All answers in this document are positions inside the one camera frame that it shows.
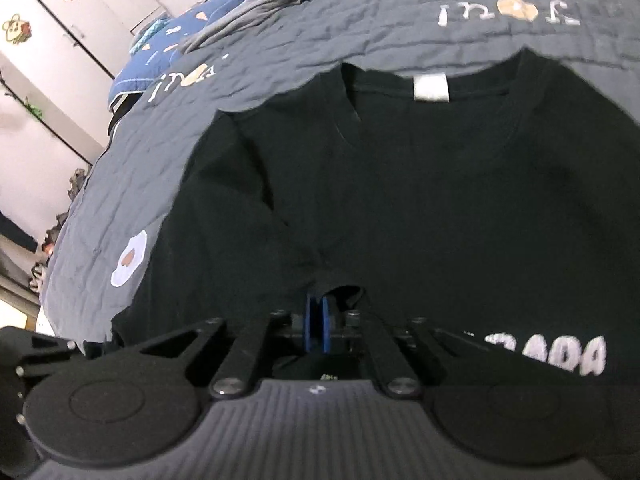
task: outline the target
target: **round pad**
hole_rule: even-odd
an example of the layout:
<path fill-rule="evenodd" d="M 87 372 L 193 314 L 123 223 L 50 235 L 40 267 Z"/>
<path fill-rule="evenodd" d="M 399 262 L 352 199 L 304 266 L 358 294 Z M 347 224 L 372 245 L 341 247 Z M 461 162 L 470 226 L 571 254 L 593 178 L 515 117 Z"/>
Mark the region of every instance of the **round pad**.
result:
<path fill-rule="evenodd" d="M 544 465 L 600 433 L 606 405 L 588 386 L 443 386 L 433 411 L 460 444 L 499 462 Z"/>
<path fill-rule="evenodd" d="M 38 384 L 24 408 L 34 444 L 56 462 L 104 468 L 140 462 L 180 440 L 198 416 L 194 388 L 171 360 L 128 357 L 107 356 Z"/>

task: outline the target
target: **bedspread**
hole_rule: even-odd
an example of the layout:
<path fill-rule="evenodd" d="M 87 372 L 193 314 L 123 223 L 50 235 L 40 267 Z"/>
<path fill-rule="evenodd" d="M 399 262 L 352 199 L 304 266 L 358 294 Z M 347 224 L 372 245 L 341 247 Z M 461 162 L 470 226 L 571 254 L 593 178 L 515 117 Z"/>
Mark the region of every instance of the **bedspread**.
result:
<path fill-rule="evenodd" d="M 640 0 L 313 0 L 187 54 L 123 118 L 72 205 L 42 294 L 53 329 L 76 340 L 110 337 L 111 317 L 140 284 L 184 165 L 217 109 L 255 107 L 342 60 L 455 75 L 527 45 L 640 120 L 639 23 Z M 112 285 L 142 232 L 139 266 Z"/>

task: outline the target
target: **gray folded cloth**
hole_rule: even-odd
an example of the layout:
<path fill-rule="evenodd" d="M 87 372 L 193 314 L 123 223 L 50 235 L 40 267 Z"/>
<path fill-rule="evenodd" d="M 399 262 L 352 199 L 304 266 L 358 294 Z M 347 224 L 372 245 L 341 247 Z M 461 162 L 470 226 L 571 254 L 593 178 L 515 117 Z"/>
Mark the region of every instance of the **gray folded cloth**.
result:
<path fill-rule="evenodd" d="M 194 34 L 180 44 L 180 51 L 184 54 L 193 52 L 202 46 L 215 43 L 233 32 L 245 30 L 259 25 L 268 17 L 284 7 L 300 4 L 307 0 L 245 0 L 234 10 L 207 25 L 198 34 Z"/>

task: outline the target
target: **screw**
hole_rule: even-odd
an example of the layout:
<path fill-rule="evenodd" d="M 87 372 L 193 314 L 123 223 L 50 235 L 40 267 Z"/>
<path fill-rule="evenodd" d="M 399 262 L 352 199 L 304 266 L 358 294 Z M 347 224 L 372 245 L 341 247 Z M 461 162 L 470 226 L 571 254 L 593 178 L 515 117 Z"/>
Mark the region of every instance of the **screw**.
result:
<path fill-rule="evenodd" d="M 213 385 L 213 391 L 222 396 L 237 395 L 244 392 L 244 382 L 236 377 L 220 379 Z"/>
<path fill-rule="evenodd" d="M 321 395 L 321 394 L 324 394 L 325 392 L 326 392 L 326 388 L 321 384 L 316 384 L 316 386 L 312 386 L 311 388 L 309 388 L 309 393 L 312 393 L 314 395 Z"/>
<path fill-rule="evenodd" d="M 409 396 L 418 391 L 418 381 L 409 377 L 396 377 L 386 386 L 390 392 L 396 395 Z"/>
<path fill-rule="evenodd" d="M 351 327 L 351 328 L 357 328 L 360 326 L 360 311 L 359 310 L 348 310 L 346 312 L 346 318 L 344 320 L 344 323 Z"/>

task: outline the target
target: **white tag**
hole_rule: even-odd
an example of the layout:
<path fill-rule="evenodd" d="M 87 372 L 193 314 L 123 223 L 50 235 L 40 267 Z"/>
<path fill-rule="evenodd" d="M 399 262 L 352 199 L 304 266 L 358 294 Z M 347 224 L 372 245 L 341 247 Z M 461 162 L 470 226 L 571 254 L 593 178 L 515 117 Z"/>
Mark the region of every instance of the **white tag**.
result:
<path fill-rule="evenodd" d="M 449 85 L 444 72 L 414 77 L 414 99 L 416 101 L 449 102 Z"/>

